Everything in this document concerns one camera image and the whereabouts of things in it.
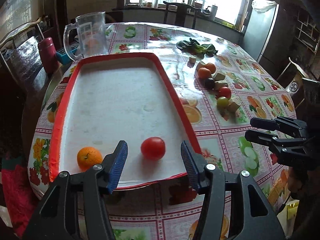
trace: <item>red tray border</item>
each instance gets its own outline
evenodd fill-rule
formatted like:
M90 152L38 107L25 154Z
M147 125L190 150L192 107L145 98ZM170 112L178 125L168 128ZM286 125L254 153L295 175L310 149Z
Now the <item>red tray border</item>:
M60 144L61 144L61 136L62 136L62 130L63 130L63 124L64 119L67 112L68 103L70 100L70 96L73 90L73 87L75 85L76 79L78 77L78 74L80 72L80 69L83 65L88 63L94 63L99 61L107 61L107 60L113 60L113 59L121 59L121 58L135 58L135 57L144 57L149 60L151 60L155 65L156 68L164 81L164 85L166 86L172 101L178 111L178 114L181 118L182 124L186 130L188 139L197 153L201 153L201 148L199 146L198 140L196 138L196 135L193 131L193 128L191 126L191 123L183 109L183 106L179 100L179 97L174 90L174 87L172 86L167 74L165 73L162 64L159 60L159 58L153 54L148 52L133 52L133 53L121 53L121 54L111 54L111 55L102 55L102 56L94 56L94 57L88 57L80 60L80 62L77 64L73 74L71 75L71 78L67 84L66 90L64 91L62 100L60 102L57 114L55 116L55 122L52 130L52 137L50 142L50 149L49 149L49 177L50 181L52 182L56 176L59 174L59 161L60 161ZM180 173L175 176L172 176L168 179L178 178L186 175L187 173ZM147 186L153 183L156 183L158 181L152 181L152 182L146 182L143 184L139 184L136 186L128 186L128 187L121 187L119 190L123 189L132 189L132 188L138 188Z

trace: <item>white plastic bag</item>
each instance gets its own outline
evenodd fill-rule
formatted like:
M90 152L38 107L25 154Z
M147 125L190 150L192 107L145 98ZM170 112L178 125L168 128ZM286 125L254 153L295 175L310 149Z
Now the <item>white plastic bag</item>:
M268 1L268 0L253 0L252 2L252 8L257 13L265 13L268 10L272 9L277 5L274 1Z

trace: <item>pink thermos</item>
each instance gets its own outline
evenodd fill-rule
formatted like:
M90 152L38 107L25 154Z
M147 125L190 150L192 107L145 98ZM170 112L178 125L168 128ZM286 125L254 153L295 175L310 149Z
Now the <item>pink thermos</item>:
M52 38L43 39L38 43L38 50L42 65L47 74L54 73L58 67L59 62L56 58L56 48L54 47Z

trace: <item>tablecloth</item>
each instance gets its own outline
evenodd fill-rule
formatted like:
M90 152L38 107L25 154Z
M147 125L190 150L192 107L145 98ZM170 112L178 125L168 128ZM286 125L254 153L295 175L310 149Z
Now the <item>tablecloth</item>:
M224 171L239 173L246 169L246 152L257 154L252 169L257 184L266 196L274 185L279 185L274 208L287 195L286 167L274 161L267 147L251 144L244 139L252 117L271 119L278 115L295 118L293 102L287 92L240 46L217 36L187 28L149 23L117 23L107 25L108 54L153 52L156 54L187 112L194 132L209 163ZM232 98L241 103L235 115L220 112L216 94L199 81L196 65L188 62L190 54L176 47L189 38L200 44L212 43L218 50L205 63L214 63L223 73L232 91ZM54 118L68 80L75 69L73 63L56 87L42 112L30 151L28 175L36 195L41 198L49 184L48 150ZM286 135L277 133L280 138ZM191 189L187 177L165 180L148 187L115 191L106 197L110 220L117 240L124 239L192 239L201 212L204 196ZM225 216L221 239L228 235L230 193L226 192ZM85 238L84 217L80 228Z

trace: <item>red cloth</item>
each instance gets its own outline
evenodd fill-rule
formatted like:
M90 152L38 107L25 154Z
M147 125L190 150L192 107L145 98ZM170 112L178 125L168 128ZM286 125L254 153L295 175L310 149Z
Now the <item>red cloth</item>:
M1 174L11 223L15 233L21 238L39 200L31 189L26 167L16 165L15 170L2 169Z

